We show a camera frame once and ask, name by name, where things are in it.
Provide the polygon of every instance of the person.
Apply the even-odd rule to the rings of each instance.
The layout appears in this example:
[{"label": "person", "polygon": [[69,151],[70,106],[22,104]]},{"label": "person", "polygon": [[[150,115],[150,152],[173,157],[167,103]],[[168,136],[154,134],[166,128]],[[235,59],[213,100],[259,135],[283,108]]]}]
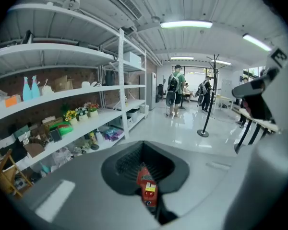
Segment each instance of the person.
[{"label": "person", "polygon": [[183,87],[183,95],[188,95],[188,102],[190,102],[191,96],[193,96],[193,92],[188,90],[189,84],[186,83],[186,85]]},{"label": "person", "polygon": [[[243,83],[246,83],[249,80],[248,80],[248,78],[243,78],[242,81],[243,81]],[[240,107],[244,108],[243,101],[241,101]],[[246,122],[246,116],[240,114],[240,120],[237,121],[236,123],[240,125],[240,128],[244,128],[245,122]]]},{"label": "person", "polygon": [[207,93],[204,95],[204,100],[202,103],[202,111],[208,112],[208,106],[210,103],[210,90],[211,90],[211,85],[210,85],[210,77],[206,76],[205,81],[203,82],[203,85],[207,89]]},{"label": "person", "polygon": [[[184,78],[184,75],[183,74],[180,74],[180,70],[182,69],[181,65],[176,65],[175,66],[175,71],[173,73],[173,76],[176,77],[178,75],[178,80],[179,80],[179,88],[178,90],[175,92],[176,94],[176,99],[175,99],[175,107],[174,105],[172,105],[170,108],[169,108],[169,117],[173,117],[173,111],[175,113],[174,115],[174,118],[177,118],[178,117],[178,107],[179,107],[179,103],[181,102],[181,98],[182,98],[182,90],[183,90],[183,87],[186,83],[186,79]],[[171,76],[169,77],[168,79],[168,84],[170,84],[170,81],[171,81]]]}]

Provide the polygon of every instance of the shorts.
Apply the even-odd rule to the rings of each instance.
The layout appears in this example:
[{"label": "shorts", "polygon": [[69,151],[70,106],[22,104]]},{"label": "shorts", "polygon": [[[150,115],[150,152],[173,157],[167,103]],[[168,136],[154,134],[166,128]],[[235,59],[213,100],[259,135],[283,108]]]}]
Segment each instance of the shorts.
[{"label": "shorts", "polygon": [[182,94],[178,94],[176,92],[176,99],[175,99],[175,104],[179,104],[181,102],[181,97],[182,97]]}]

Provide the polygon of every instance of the black shirt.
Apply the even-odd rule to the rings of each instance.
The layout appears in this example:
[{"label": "black shirt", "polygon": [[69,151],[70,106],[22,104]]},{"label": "black shirt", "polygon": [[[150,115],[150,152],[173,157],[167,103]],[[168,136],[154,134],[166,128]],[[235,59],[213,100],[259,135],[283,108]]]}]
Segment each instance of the black shirt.
[{"label": "black shirt", "polygon": [[211,88],[210,82],[206,81],[206,83],[204,85],[205,85],[205,88],[207,89],[207,94],[210,94],[210,88]]}]

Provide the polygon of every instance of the orange box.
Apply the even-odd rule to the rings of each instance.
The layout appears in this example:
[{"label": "orange box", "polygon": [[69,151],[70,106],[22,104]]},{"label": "orange box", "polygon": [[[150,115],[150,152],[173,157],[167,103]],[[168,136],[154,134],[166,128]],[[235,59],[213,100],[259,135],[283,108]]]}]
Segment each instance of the orange box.
[{"label": "orange box", "polygon": [[16,105],[17,103],[21,102],[20,95],[13,95],[12,97],[5,99],[5,107],[9,107],[12,105]]}]

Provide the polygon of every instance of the red power tool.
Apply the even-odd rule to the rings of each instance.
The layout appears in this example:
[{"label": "red power tool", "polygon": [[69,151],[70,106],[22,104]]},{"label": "red power tool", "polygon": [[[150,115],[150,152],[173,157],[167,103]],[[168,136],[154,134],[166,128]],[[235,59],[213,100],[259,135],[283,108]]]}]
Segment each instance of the red power tool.
[{"label": "red power tool", "polygon": [[137,184],[141,187],[143,203],[154,214],[157,209],[158,186],[144,163],[141,164]]}]

